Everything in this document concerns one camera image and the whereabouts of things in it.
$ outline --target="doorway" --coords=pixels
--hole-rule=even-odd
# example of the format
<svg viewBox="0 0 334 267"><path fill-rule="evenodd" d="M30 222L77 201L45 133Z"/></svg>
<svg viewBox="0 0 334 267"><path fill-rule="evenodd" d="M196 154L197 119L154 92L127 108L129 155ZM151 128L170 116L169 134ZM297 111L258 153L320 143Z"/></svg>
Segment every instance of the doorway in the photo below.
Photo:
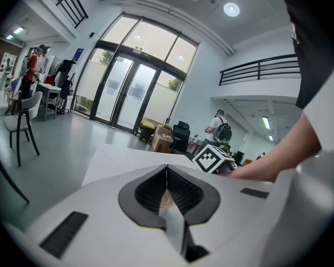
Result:
<svg viewBox="0 0 334 267"><path fill-rule="evenodd" d="M140 125L159 70L131 56L118 55L102 80L93 119L134 132Z"/></svg>

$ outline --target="gray floor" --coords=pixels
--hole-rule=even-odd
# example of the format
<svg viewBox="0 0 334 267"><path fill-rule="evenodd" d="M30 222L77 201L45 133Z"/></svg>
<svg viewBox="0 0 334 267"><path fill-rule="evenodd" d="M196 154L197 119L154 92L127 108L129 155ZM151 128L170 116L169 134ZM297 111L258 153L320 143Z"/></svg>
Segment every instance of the gray floor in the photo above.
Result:
<svg viewBox="0 0 334 267"><path fill-rule="evenodd" d="M107 127L70 113L55 120L33 121L33 134L40 151L21 133L22 166L17 166L16 134L13 148L0 117L0 156L15 183L30 199L28 205L12 190L0 173L0 216L25 230L33 220L81 187L98 144L107 143L149 150L149 145L130 133Z"/></svg>

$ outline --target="black railing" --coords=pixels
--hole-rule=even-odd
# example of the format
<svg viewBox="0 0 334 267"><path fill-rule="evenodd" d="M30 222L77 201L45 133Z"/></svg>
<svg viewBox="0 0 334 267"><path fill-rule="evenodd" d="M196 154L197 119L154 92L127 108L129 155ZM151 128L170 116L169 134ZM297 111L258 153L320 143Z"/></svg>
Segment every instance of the black railing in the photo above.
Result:
<svg viewBox="0 0 334 267"><path fill-rule="evenodd" d="M86 18L88 18L83 5L79 0L52 0L70 23L76 28Z"/></svg>
<svg viewBox="0 0 334 267"><path fill-rule="evenodd" d="M231 67L220 72L219 86L235 82L274 79L300 78L299 64L296 55L284 55L265 58L239 66Z"/></svg>

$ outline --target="cardboard box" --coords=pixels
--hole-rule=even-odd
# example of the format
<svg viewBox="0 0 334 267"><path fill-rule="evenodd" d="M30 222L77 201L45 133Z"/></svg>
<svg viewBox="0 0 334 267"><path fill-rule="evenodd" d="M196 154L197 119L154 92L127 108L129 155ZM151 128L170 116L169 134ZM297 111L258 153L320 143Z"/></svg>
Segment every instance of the cardboard box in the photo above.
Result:
<svg viewBox="0 0 334 267"><path fill-rule="evenodd" d="M169 135L173 137L173 131L169 128L164 127L163 125L157 125L157 128L155 130L155 135Z"/></svg>
<svg viewBox="0 0 334 267"><path fill-rule="evenodd" d="M151 148L153 152L161 152L164 154L169 154L171 152L170 146L172 141L164 139L162 135L155 133L154 138L151 142Z"/></svg>

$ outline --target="black backpack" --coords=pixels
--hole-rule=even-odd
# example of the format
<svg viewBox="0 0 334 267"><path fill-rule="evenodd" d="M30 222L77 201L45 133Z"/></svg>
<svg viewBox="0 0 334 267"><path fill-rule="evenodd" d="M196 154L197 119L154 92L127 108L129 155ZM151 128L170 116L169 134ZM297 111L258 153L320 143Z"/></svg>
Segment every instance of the black backpack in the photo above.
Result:
<svg viewBox="0 0 334 267"><path fill-rule="evenodd" d="M222 118L220 118L220 120L222 121L223 124L220 125L215 131L214 139L219 144L228 144L232 139L233 131L227 122L224 123Z"/></svg>

